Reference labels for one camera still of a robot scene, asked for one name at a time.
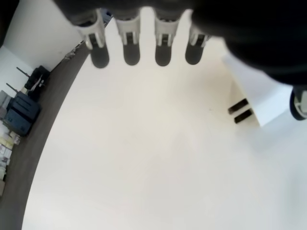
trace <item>clutter on floor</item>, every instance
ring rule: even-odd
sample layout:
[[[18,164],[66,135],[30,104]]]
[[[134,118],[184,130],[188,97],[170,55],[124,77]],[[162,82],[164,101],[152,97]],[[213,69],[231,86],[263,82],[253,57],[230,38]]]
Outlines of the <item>clutter on floor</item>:
[[[14,144],[19,144],[20,137],[10,132],[0,137],[0,198],[5,186],[5,175],[7,167],[10,165],[12,149]]]
[[[14,98],[5,91],[0,91],[0,126],[2,126],[0,134],[0,198],[5,187],[5,175],[10,164],[13,146],[20,143],[20,137],[29,134],[36,121],[41,111],[41,106],[37,101],[50,76],[50,72],[42,66],[36,68],[31,75],[18,67],[17,69],[29,78],[24,88],[18,91],[7,83],[16,92]]]
[[[3,97],[9,97],[5,94],[4,91],[1,91]],[[6,109],[6,114],[3,118],[3,124],[21,137],[28,135],[41,110],[37,102],[18,91],[14,98],[10,98],[7,107],[4,109]]]
[[[77,53],[80,45],[83,43],[83,41],[81,41],[71,52],[69,52],[68,54],[65,55],[64,59],[63,60],[70,60],[72,59],[75,54]]]
[[[46,70],[43,66],[40,66],[36,68],[31,75],[28,75],[20,68],[16,68],[29,78],[24,87],[27,89],[27,95],[29,96],[29,98],[37,102],[42,90],[46,86],[46,83],[50,76],[50,72]]]

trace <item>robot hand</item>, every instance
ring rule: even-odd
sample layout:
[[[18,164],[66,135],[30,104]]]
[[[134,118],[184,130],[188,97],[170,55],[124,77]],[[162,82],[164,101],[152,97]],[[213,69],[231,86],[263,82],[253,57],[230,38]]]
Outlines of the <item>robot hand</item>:
[[[129,65],[140,59],[140,8],[155,12],[155,59],[166,66],[184,10],[193,9],[186,60],[197,64],[211,35],[224,38],[230,52],[281,83],[294,86],[290,110],[307,118],[307,2],[299,0],[54,0],[84,36],[98,68],[109,62],[99,8],[116,19]]]

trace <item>gray floor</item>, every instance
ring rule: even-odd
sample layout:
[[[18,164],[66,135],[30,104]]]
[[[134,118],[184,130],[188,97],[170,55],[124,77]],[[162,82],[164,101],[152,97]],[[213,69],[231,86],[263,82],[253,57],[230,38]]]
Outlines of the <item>gray floor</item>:
[[[42,112],[29,136],[13,149],[0,202],[0,230],[22,229],[24,210],[40,155],[64,98],[87,55],[83,44],[73,59],[61,62],[52,71],[40,99]]]

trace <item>white table surface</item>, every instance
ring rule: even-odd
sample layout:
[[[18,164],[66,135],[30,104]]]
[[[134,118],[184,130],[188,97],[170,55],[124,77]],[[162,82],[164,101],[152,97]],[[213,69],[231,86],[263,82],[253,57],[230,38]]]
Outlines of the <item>white table surface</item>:
[[[184,60],[188,12],[171,63],[154,61],[142,10],[141,60],[124,63],[112,20],[110,63],[86,60],[44,147],[23,230],[293,230],[307,227],[307,123],[265,128],[227,114],[225,47]]]

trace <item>white wall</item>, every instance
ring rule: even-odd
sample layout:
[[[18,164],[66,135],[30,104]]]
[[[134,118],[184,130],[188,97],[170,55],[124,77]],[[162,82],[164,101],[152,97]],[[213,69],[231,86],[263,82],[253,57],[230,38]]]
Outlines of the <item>white wall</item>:
[[[30,67],[52,70],[81,37],[51,0],[20,1],[4,46]]]
[[[19,67],[24,72],[31,75],[33,68],[24,63],[6,47],[0,48],[0,91],[4,90],[8,95],[14,97],[16,95],[10,87],[6,85],[9,83],[17,90],[21,90],[28,78],[23,75],[16,67]]]

